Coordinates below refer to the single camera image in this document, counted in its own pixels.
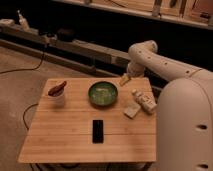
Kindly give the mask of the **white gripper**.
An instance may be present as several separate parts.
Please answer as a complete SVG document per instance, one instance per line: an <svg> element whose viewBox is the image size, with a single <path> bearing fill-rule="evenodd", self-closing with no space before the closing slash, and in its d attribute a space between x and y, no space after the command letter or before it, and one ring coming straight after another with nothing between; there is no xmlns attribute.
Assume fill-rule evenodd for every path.
<svg viewBox="0 0 213 171"><path fill-rule="evenodd" d="M143 77L145 67L135 62L129 62L127 65L127 74L124 73L120 79L119 85L124 86L131 78Z"/></svg>

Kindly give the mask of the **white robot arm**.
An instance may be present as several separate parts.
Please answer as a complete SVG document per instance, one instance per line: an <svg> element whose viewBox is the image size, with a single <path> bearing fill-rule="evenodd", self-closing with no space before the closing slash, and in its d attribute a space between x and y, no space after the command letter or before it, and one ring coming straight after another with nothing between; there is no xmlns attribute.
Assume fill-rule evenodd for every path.
<svg viewBox="0 0 213 171"><path fill-rule="evenodd" d="M157 104L157 171L213 171L213 72L161 56L149 40L128 49L127 74L168 84Z"/></svg>

